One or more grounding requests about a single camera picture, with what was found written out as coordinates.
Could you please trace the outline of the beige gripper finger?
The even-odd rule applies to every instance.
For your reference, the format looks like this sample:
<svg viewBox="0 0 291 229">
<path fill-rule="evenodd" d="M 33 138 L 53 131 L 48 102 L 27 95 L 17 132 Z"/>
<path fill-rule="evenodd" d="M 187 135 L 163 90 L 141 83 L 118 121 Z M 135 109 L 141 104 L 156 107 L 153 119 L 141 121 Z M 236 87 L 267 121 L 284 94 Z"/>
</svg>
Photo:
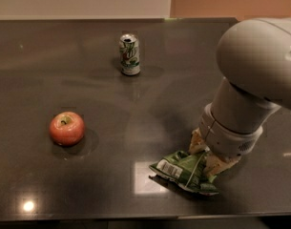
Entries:
<svg viewBox="0 0 291 229">
<path fill-rule="evenodd" d="M 207 177 L 216 176 L 236 165 L 241 160 L 240 156 L 220 158 L 211 151 L 205 153 L 204 175 Z"/>
<path fill-rule="evenodd" d="M 188 153 L 191 155 L 200 153 L 202 151 L 205 151 L 207 148 L 204 140 L 202 139 L 202 136 L 200 134 L 199 129 L 194 129 L 192 131 L 190 146 L 188 149 Z"/>
</svg>

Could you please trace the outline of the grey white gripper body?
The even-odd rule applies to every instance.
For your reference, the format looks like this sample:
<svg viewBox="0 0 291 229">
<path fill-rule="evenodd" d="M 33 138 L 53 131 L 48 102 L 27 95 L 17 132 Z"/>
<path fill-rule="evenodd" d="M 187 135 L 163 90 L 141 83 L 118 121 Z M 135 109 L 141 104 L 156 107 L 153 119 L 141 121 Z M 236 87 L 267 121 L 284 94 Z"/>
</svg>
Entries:
<svg viewBox="0 0 291 229">
<path fill-rule="evenodd" d="M 199 131 L 209 149 L 219 157 L 233 158 L 249 154 L 262 134 L 262 127 L 251 134 L 239 134 L 219 124 L 211 114 L 211 104 L 203 111 Z"/>
</svg>

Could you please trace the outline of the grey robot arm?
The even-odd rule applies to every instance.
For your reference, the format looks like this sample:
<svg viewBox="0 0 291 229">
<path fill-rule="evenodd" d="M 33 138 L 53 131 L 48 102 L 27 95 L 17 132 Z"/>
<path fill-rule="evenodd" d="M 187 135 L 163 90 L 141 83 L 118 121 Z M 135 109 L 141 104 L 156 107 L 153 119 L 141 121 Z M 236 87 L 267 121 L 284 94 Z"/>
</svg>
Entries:
<svg viewBox="0 0 291 229">
<path fill-rule="evenodd" d="M 291 110 L 291 17 L 237 23 L 220 38 L 216 57 L 223 79 L 189 147 L 191 154 L 209 151 L 207 177 L 250 153 L 270 115 Z"/>
</svg>

